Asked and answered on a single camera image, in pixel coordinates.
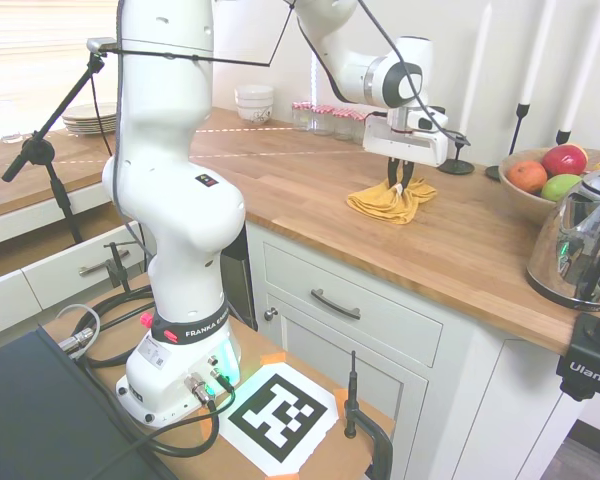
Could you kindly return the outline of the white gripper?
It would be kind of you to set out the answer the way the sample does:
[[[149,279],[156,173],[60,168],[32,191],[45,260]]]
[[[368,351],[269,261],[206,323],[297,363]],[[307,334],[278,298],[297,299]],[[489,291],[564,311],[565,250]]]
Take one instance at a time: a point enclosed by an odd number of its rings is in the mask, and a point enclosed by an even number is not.
[[[374,112],[364,121],[363,148],[369,153],[389,157],[387,184],[398,182],[402,164],[400,186],[405,192],[414,172],[414,163],[438,167],[446,160],[448,137],[438,128],[434,119],[444,127],[448,118],[444,113],[431,112]]]

